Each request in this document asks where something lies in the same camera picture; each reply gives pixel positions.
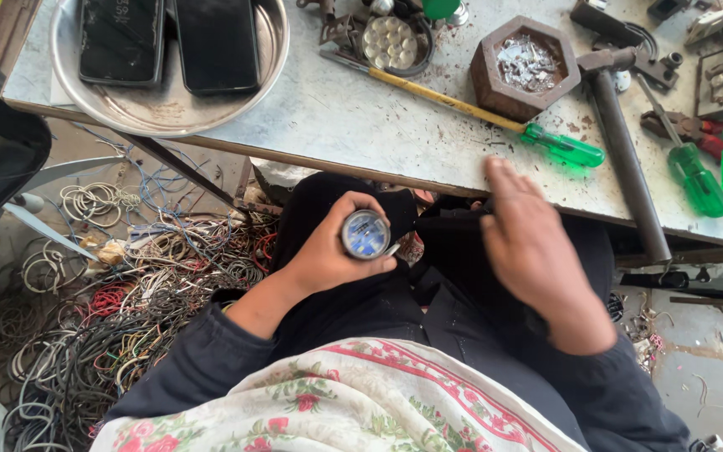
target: hammer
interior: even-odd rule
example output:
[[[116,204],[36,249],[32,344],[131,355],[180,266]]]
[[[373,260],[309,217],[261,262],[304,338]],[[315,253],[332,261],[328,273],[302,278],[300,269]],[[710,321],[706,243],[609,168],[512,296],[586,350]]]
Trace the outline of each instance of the hammer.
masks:
[[[640,168],[627,121],[621,112],[611,72],[626,71],[635,65],[637,49],[628,46],[619,50],[600,50],[577,58],[582,80],[590,84],[598,122],[607,141],[607,149],[618,177],[629,212],[638,228],[640,241],[652,263],[670,261],[671,251],[665,241],[649,187]]]

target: black smartphone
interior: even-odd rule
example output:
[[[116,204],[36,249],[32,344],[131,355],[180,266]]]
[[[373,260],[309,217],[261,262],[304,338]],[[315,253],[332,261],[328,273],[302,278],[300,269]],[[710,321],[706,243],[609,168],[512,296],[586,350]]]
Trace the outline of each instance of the black smartphone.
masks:
[[[84,0],[79,77],[153,86],[161,80],[164,0]]]
[[[251,0],[176,0],[183,84],[192,94],[259,87]]]

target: metal tray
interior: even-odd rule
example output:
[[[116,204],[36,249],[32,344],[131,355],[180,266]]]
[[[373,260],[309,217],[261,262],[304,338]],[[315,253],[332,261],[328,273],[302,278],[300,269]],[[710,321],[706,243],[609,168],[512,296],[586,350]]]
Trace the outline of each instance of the metal tray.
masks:
[[[163,77],[153,88],[92,85],[79,79],[79,5],[59,0],[49,30],[49,52],[58,81],[74,103],[107,127],[155,138],[185,137],[237,118],[275,84],[289,50],[283,0],[256,0],[261,88],[254,93],[197,98],[186,91],[176,40],[166,44]]]

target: sleeve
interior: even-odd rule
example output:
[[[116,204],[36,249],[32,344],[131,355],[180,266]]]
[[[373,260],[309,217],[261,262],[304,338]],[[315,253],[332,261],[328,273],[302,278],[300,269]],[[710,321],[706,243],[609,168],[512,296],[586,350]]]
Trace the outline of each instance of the sleeve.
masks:
[[[625,335],[593,356],[566,354],[534,338],[524,342],[521,358],[557,389],[593,451],[687,450],[688,427],[663,405]]]
[[[217,290],[172,344],[105,415],[154,417],[180,413],[225,396],[245,376],[267,365],[275,342],[261,339],[230,321],[220,304],[236,290]]]

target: white scarf with red flowers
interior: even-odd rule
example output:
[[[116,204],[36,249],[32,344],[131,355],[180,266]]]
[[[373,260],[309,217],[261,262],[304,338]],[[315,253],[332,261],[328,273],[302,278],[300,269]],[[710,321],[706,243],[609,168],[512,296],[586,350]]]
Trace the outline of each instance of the white scarf with red flowers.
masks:
[[[507,388],[436,350],[346,339],[248,375],[183,413],[106,424],[100,452],[584,449]]]

